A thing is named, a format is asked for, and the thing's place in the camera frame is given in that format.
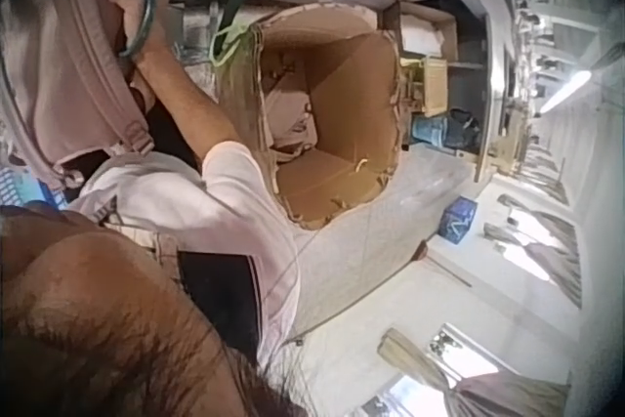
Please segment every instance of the dark hair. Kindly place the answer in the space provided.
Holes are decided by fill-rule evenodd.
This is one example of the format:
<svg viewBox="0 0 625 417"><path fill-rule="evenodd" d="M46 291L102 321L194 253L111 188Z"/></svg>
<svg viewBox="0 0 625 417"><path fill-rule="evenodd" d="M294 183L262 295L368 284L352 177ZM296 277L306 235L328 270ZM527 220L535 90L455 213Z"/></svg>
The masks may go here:
<svg viewBox="0 0 625 417"><path fill-rule="evenodd" d="M198 342L171 344L148 339L151 335L146 333L135 337L138 346L131 358L115 363L110 356L113 338L98 328L89 338L102 338L81 347L52 331L35 332L27 326L24 330L23 324L3 326L0 415L171 417L187 415L187 407L199 397L193 383L182 386L178 380ZM220 359L229 362L247 415L308 415L289 395L292 374L275 390L268 372L251 366L242 355L224 346L214 362Z"/></svg>

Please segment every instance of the open cardboard box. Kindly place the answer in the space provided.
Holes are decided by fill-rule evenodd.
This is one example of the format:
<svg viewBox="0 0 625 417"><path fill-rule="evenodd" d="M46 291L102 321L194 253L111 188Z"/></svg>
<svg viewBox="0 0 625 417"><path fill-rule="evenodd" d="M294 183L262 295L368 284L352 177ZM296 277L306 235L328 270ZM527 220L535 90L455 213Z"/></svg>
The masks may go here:
<svg viewBox="0 0 625 417"><path fill-rule="evenodd" d="M409 2L395 2L382 13L382 27L392 31L396 36L401 57L419 59L422 55L406 49L408 42L405 41L401 30L402 16L411 16L431 23L435 29L442 33L443 42L440 56L449 63L458 62L458 28L453 15Z"/></svg>
<svg viewBox="0 0 625 417"><path fill-rule="evenodd" d="M318 133L314 149L279 167L261 87L262 54L276 52L303 61ZM280 12L252 25L219 75L220 104L292 221L319 229L386 187L400 151L399 61L374 12L336 3Z"/></svg>

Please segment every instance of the tiled floor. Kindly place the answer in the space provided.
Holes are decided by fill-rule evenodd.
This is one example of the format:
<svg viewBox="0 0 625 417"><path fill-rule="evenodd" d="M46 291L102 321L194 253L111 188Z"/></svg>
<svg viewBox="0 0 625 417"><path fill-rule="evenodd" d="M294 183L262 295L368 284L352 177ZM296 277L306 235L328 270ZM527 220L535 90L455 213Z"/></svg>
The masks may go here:
<svg viewBox="0 0 625 417"><path fill-rule="evenodd" d="M292 336L341 313L404 267L436 231L443 209L461 193L476 193L474 172L458 158L414 146L378 199L321 231L297 230L302 296Z"/></svg>

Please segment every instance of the fluorescent light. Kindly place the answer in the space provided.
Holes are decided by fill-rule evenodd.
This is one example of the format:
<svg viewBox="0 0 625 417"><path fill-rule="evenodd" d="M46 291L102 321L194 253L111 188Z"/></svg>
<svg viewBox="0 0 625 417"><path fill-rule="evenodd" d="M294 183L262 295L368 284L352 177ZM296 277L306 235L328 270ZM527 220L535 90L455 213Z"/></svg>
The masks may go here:
<svg viewBox="0 0 625 417"><path fill-rule="evenodd" d="M556 94L551 97L544 105L540 108L540 113L544 114L545 112L551 111L558 104L562 103L568 97L570 97L577 90L582 88L593 74L588 70L582 70L577 72L575 75L571 77L571 79L566 83L562 88L560 88Z"/></svg>

